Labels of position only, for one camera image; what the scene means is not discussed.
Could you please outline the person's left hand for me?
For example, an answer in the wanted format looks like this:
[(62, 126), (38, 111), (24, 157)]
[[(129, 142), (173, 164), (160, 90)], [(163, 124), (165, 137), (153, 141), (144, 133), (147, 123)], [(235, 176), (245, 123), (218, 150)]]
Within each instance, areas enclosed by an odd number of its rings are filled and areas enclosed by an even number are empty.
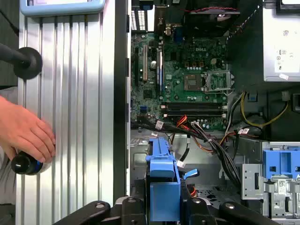
[(52, 128), (26, 108), (0, 98), (0, 146), (12, 160), (18, 150), (39, 162), (50, 162), (55, 155)]

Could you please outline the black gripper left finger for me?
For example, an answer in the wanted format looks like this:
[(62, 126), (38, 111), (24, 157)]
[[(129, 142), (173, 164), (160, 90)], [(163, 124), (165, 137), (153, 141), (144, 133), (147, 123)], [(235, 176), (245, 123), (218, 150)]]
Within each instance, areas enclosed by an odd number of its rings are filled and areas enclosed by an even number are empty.
[(132, 195), (117, 199), (111, 206), (104, 201), (93, 201), (55, 222), (56, 225), (146, 225), (147, 178), (136, 179)]

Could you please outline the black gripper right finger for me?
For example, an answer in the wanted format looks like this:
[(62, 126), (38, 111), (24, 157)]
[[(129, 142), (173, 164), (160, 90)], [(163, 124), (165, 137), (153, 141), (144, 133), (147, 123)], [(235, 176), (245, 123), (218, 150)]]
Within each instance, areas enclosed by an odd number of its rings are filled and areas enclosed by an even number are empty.
[(225, 202), (212, 213), (206, 201), (192, 197), (186, 184), (180, 185), (182, 225), (276, 225), (277, 222), (236, 202)]

